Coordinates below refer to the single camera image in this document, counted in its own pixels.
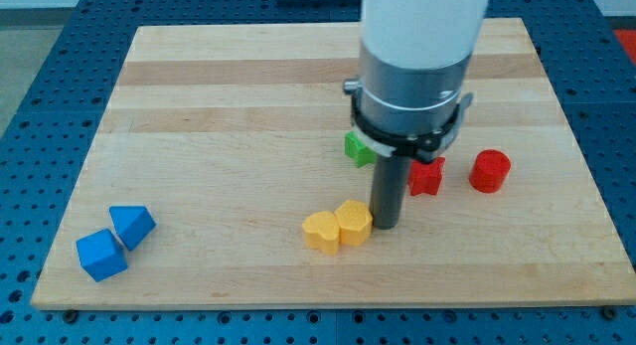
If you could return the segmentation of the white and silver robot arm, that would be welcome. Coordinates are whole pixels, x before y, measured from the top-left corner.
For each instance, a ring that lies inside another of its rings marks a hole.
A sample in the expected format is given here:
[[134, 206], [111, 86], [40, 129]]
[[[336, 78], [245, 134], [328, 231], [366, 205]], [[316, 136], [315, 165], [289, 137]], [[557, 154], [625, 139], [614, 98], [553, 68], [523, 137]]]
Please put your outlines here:
[[462, 86], [489, 0], [362, 0], [352, 125], [383, 157], [430, 163], [471, 102]]

